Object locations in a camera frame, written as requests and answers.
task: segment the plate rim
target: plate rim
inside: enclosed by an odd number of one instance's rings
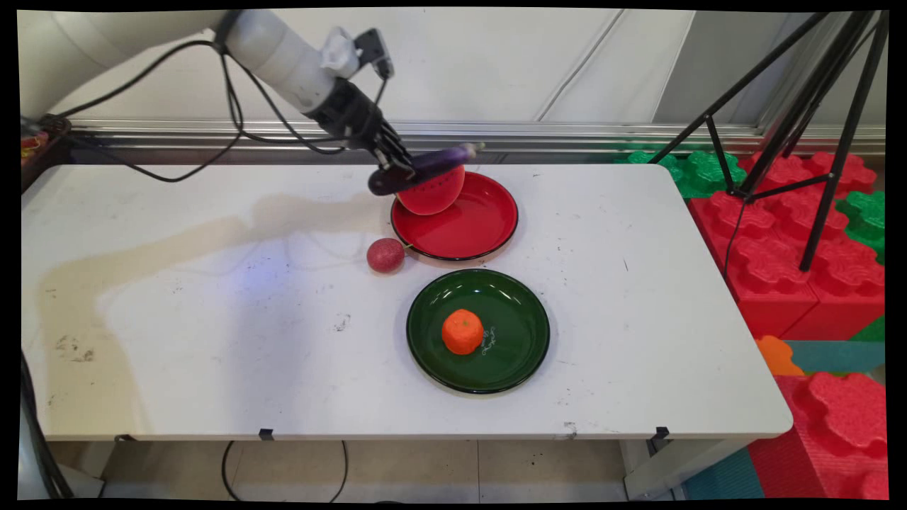
[[[545,318],[545,349],[541,353],[541,358],[539,358],[539,362],[536,363],[534,367],[532,367],[532,369],[525,375],[525,377],[520,378],[519,380],[517,380],[516,382],[514,382],[510,385],[505,385],[504,387],[495,388],[495,389],[469,389],[467,387],[457,386],[453,383],[450,383],[448,381],[442,380],[439,377],[436,377],[433,373],[431,373],[428,369],[425,368],[425,365],[423,365],[422,361],[419,359],[418,356],[416,356],[415,352],[413,351],[413,338],[409,334],[409,322],[410,322],[410,319],[413,317],[413,309],[415,308],[415,303],[419,300],[419,298],[423,295],[423,293],[425,293],[425,290],[428,289],[429,287],[431,287],[432,285],[434,285],[438,280],[441,280],[443,278],[447,278],[451,275],[454,275],[457,273],[462,273],[462,272],[487,272],[487,273],[493,273],[493,274],[500,275],[509,280],[513,280],[514,282],[517,283],[517,285],[520,285],[520,286],[524,287],[526,290],[528,290],[532,294],[532,296],[537,301],[539,301],[539,305],[541,305],[541,314]],[[427,284],[425,284],[425,286],[422,287],[422,290],[419,290],[419,293],[415,295],[415,298],[413,298],[413,302],[410,303],[410,305],[409,305],[409,311],[406,313],[406,323],[404,324],[404,329],[406,330],[406,346],[409,347],[409,354],[410,354],[410,356],[413,357],[413,360],[415,360],[415,364],[423,371],[423,373],[425,373],[432,380],[435,380],[438,383],[441,383],[442,385],[444,385],[450,389],[454,389],[454,390],[460,391],[462,393],[468,393],[470,395],[491,395],[492,393],[501,393],[503,391],[507,391],[508,389],[513,389],[515,387],[518,387],[520,384],[526,382],[530,377],[532,377],[533,374],[535,374],[535,372],[537,372],[539,370],[539,367],[541,367],[541,364],[545,361],[545,358],[548,357],[548,349],[551,347],[551,320],[548,319],[548,310],[545,309],[545,305],[541,302],[541,299],[539,299],[539,297],[535,295],[535,292],[533,292],[532,289],[530,289],[525,283],[517,280],[516,278],[510,276],[509,274],[502,273],[502,272],[496,271],[496,270],[487,270],[487,269],[482,269],[482,268],[466,268],[466,269],[462,269],[462,270],[455,270],[455,271],[447,272],[447,273],[435,278],[434,280],[428,282]]]
[[[400,199],[399,199],[396,195],[394,195],[394,201],[391,203],[391,212],[390,212],[390,215],[391,215],[391,228],[394,229],[394,235],[396,235],[396,237],[397,237],[400,241],[403,242],[404,246],[406,246],[407,244],[412,244],[412,245],[413,245],[413,246],[410,246],[410,247],[409,247],[409,250],[415,251],[416,253],[419,253],[420,255],[425,255],[425,257],[428,257],[428,258],[430,258],[430,259],[435,259],[435,260],[453,260],[453,261],[457,261],[457,260],[474,260],[474,259],[478,259],[478,258],[480,258],[480,257],[485,257],[486,255],[491,255],[492,253],[495,253],[495,252],[496,252],[497,250],[499,250],[503,245],[507,244],[507,241],[509,241],[509,240],[513,237],[513,234],[516,233],[516,228],[517,228],[517,226],[520,224],[520,206],[517,205],[516,199],[513,198],[513,195],[510,193],[510,190],[508,190],[507,188],[505,188],[504,185],[501,184],[500,182],[497,182],[496,180],[494,180],[494,179],[492,179],[491,177],[489,177],[489,176],[487,176],[487,175],[484,175],[484,174],[482,174],[482,173],[479,173],[479,172],[468,172],[468,171],[467,171],[466,173],[467,173],[467,174],[473,173],[473,174],[478,175],[478,176],[480,176],[480,177],[484,177],[485,179],[487,179],[487,180],[489,180],[489,181],[491,181],[491,182],[494,182],[495,184],[497,184],[498,186],[500,186],[501,189],[502,189],[505,193],[507,193],[507,196],[508,196],[508,197],[510,197],[511,201],[513,202],[513,210],[515,211],[515,217],[514,217],[514,219],[513,219],[513,228],[511,229],[510,233],[507,234],[507,237],[506,237],[503,241],[501,241],[500,244],[498,244],[497,246],[491,248],[490,250],[488,250],[488,251],[486,251],[486,252],[484,252],[484,253],[479,253],[478,255],[470,255],[469,257],[442,257],[442,256],[440,256],[440,255],[433,255],[433,254],[428,253],[428,252],[426,252],[426,251],[419,250],[418,248],[416,248],[416,246],[415,246],[412,242],[406,240],[402,235],[400,235],[400,231],[399,231],[399,230],[397,229],[397,227],[396,227],[396,221],[394,221],[394,208],[396,207],[396,204],[400,201]]]

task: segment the red plate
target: red plate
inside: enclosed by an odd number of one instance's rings
[[[467,172],[463,191],[447,209],[430,216],[408,211],[399,200],[391,225],[404,244],[440,260],[469,260],[499,249],[513,235],[516,201],[500,183]]]

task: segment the power cord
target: power cord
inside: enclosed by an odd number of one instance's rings
[[[737,216],[737,223],[734,225],[734,232],[731,234],[731,239],[727,241],[727,253],[725,253],[725,268],[721,271],[722,276],[727,280],[727,264],[731,260],[731,245],[734,244],[734,238],[736,237],[737,229],[740,228],[740,222],[743,220],[743,210],[746,207],[746,199],[749,196],[743,197],[740,203],[740,215]]]
[[[227,480],[227,455],[229,455],[229,451],[233,448],[233,443],[235,442],[236,441],[230,441],[224,449],[224,457],[220,460],[220,479],[223,481],[224,488],[227,489],[230,497],[236,501],[245,501],[233,492],[233,487],[230,486],[229,481]],[[340,496],[340,493],[343,492],[343,488],[346,486],[346,476],[349,474],[349,459],[346,455],[346,441],[340,441],[340,444],[343,445],[343,481],[340,482],[340,488],[337,489],[336,494],[334,494],[334,497],[332,497],[328,503],[334,503],[337,497]]]
[[[20,405],[25,414],[25,422],[28,424],[29,436],[32,440],[34,456],[38,461],[38,472],[41,475],[41,481],[44,483],[44,489],[47,494],[52,499],[71,498],[73,497],[73,490],[66,482],[66,478],[63,477],[60,467],[54,461],[54,455],[51,453],[47,440],[44,438],[41,424],[38,423],[38,410],[34,401],[32,374],[28,369],[28,363],[25,361],[25,352],[21,352]]]
[[[218,52],[219,57],[220,57],[221,68],[222,68],[223,74],[224,74],[224,83],[225,83],[226,89],[227,89],[227,106],[229,108],[230,120],[232,121],[233,126],[237,130],[237,135],[223,149],[218,151],[218,153],[216,153],[213,157],[211,157],[209,160],[204,162],[202,165],[196,167],[195,169],[193,169],[179,177],[164,177],[164,176],[158,175],[154,172],[148,171],[138,165],[130,163],[130,162],[124,160],[123,158],[117,156],[116,154],[106,151],[106,150],[104,150],[104,148],[99,147],[93,143],[89,143],[85,140],[82,140],[77,136],[73,136],[71,134],[64,134],[64,135],[61,135],[62,138],[69,140],[70,142],[74,143],[75,145],[78,145],[79,147],[82,147],[86,150],[89,150],[92,152],[97,152],[100,155],[106,157],[107,159],[110,159],[114,162],[118,162],[119,164],[122,164],[139,173],[142,173],[143,175],[147,175],[148,177],[151,177],[157,181],[171,182],[171,183],[184,181],[186,179],[189,179],[189,177],[195,175],[196,173],[201,172],[203,169],[205,169],[206,167],[208,167],[209,165],[213,164],[215,161],[220,159],[225,153],[227,153],[227,151],[232,149],[233,146],[235,146],[236,143],[239,142],[239,139],[242,137],[249,138],[250,140],[253,140],[255,142],[263,142],[263,143],[275,143],[275,144],[301,143],[301,144],[305,145],[311,151],[318,152],[320,154],[325,154],[325,155],[339,154],[346,149],[346,147],[337,147],[335,149],[324,149],[321,147],[317,147],[315,145],[315,143],[345,142],[347,140],[350,140],[352,138],[351,136],[306,139],[302,135],[300,135],[295,129],[293,129],[293,126],[287,121],[286,117],[284,117],[284,115],[280,112],[279,108],[274,104],[274,101],[271,99],[270,95],[265,90],[264,86],[261,84],[261,82],[258,80],[258,78],[248,68],[246,68],[239,62],[236,62],[236,59],[233,59],[233,62],[235,62],[246,73],[246,75],[249,77],[249,79],[255,84],[256,88],[261,93],[262,97],[264,97],[265,101],[268,103],[268,106],[270,107],[271,111],[278,117],[281,124],[283,124],[283,126],[287,129],[287,131],[290,134],[293,135],[294,138],[290,139],[290,140],[266,138],[266,137],[257,136],[255,134],[245,131],[245,129],[244,129],[245,122],[243,119],[242,107],[239,103],[239,98],[236,95],[236,91],[233,88],[233,83],[232,83],[232,80],[230,79],[229,69],[227,67],[227,56],[230,56],[230,58],[233,58],[233,57],[232,57],[232,55],[229,55],[229,51],[227,51],[226,48],[223,46],[222,41],[217,40],[217,39],[214,42],[205,41],[205,40],[194,40],[194,41],[188,41],[183,44],[179,44],[179,45],[171,48],[167,53],[158,57],[154,62],[152,62],[149,66],[147,66],[145,69],[143,69],[134,78],[132,78],[130,81],[124,83],[120,87],[117,87],[113,91],[110,91],[109,93],[102,95],[101,97],[91,100],[88,103],[80,104],[78,106],[75,106],[74,108],[71,108],[69,110],[66,110],[65,112],[62,112],[62,113],[59,113],[56,115],[50,115],[45,119],[44,123],[56,121],[56,120],[59,120],[64,117],[68,117],[70,115],[80,113],[84,110],[92,108],[93,106],[104,103],[105,101],[108,101],[108,100],[112,99],[113,97],[116,97],[117,95],[132,88],[135,84],[137,84],[143,78],[145,78],[145,76],[150,74],[151,71],[156,69],[159,65],[163,64],[169,58],[173,57],[175,54],[181,52],[182,50],[185,50],[187,48],[191,48],[194,46],[208,46],[209,48],[212,48],[216,52]],[[381,100],[381,96],[384,93],[386,85],[387,85],[387,80],[382,80],[381,87],[378,90],[378,94],[374,101],[375,106],[373,107],[372,111],[369,113],[369,117],[366,120],[365,126],[367,126],[368,124],[371,123],[372,116],[374,115],[375,111],[377,110],[378,102]],[[28,129],[29,131],[32,131],[32,132],[40,131],[40,124],[32,122],[29,119],[25,119],[24,117],[22,118],[22,125],[26,129]]]

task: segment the orange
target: orange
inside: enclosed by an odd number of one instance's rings
[[[441,326],[441,339],[451,352],[465,356],[482,345],[484,332],[482,322],[474,313],[458,309]]]

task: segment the foam puzzle block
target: foam puzzle block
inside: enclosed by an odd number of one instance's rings
[[[766,199],[766,209],[775,215],[775,233],[778,238],[799,250],[805,248],[821,199],[821,187],[815,186]],[[847,216],[843,213],[834,209],[829,210],[820,239],[831,241],[843,239],[848,222]]]
[[[691,500],[766,497],[746,448],[699,472],[688,479],[684,487],[687,498]]]
[[[853,335],[852,342],[884,342],[885,341],[885,316],[882,315],[862,331]]]
[[[847,340],[885,313],[885,267],[855,240],[819,242],[809,288],[819,302],[781,338]]]
[[[625,159],[615,160],[615,163],[646,164],[654,156],[654,152],[635,151]],[[683,169],[681,168],[680,162],[674,156],[674,154],[668,154],[664,158],[661,158],[661,161],[656,164],[659,164],[668,169],[668,172],[670,172],[671,179],[674,180],[674,183],[680,181],[683,178]]]
[[[793,351],[794,363],[804,372],[865,373],[885,362],[881,342],[785,342]]]
[[[760,156],[762,156],[761,151],[744,159],[740,162],[740,168],[744,169],[746,173],[749,174]],[[786,186],[787,184],[805,181],[812,177],[814,177],[813,173],[804,168],[803,160],[800,159],[799,156],[791,155],[789,158],[778,156],[772,162],[772,166],[769,168],[768,172],[765,173],[765,177],[763,178],[762,183],[759,184],[759,187],[756,188],[756,192],[761,193],[763,191],[770,191],[775,188],[780,188],[781,186]]]
[[[813,157],[804,160],[804,168],[815,175],[822,175],[832,170],[834,154],[829,152],[817,152]],[[838,187],[834,190],[836,199],[843,199],[851,191],[862,191],[863,193],[872,193],[873,184],[875,183],[875,172],[865,167],[863,158],[854,154],[847,154],[844,159],[844,171],[841,173],[841,179],[838,181]]]
[[[737,166],[737,158],[725,152],[727,168],[735,184],[743,182],[746,172]],[[721,163],[713,152],[696,151],[683,161],[683,179],[677,181],[680,195],[684,198],[708,198],[716,191],[725,191],[725,175]]]
[[[794,350],[782,339],[766,335],[756,338],[756,346],[766,360],[773,376],[802,376],[804,371],[794,364]]]
[[[707,199],[691,199],[688,202],[693,221],[699,227],[703,239],[718,266],[723,267],[727,255],[727,244],[734,234],[737,219],[740,218],[742,201],[724,191],[716,191]],[[775,217],[761,203],[748,204],[743,211],[736,239],[774,238],[772,230]]]
[[[719,270],[725,266],[740,204],[723,191],[688,204]],[[781,337],[818,303],[808,273],[798,269],[796,250],[777,238],[774,226],[775,217],[758,202],[747,205],[727,264],[727,285],[756,338]]]
[[[885,265],[885,193],[871,195],[859,191],[847,193],[836,209],[850,219],[844,230],[847,237],[875,250],[876,261]]]
[[[794,427],[748,447],[766,497],[888,499],[885,388],[863,374],[775,381]]]

